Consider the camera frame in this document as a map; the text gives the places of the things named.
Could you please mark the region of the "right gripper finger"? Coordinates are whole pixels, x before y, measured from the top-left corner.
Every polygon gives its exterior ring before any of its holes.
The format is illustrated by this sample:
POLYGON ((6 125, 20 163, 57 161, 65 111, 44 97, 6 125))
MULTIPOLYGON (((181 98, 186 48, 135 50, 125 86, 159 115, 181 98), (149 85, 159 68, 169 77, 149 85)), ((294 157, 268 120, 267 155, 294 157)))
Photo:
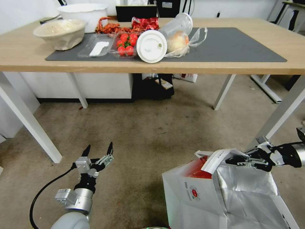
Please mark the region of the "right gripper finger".
POLYGON ((252 148, 245 152, 248 156, 270 156, 271 152, 269 149, 261 149, 259 147, 252 148))
POLYGON ((227 160, 225 160, 226 164, 236 165, 236 166, 247 166, 247 167, 268 167, 269 164, 264 159, 256 159, 251 157, 243 157, 243 156, 233 156, 227 160))

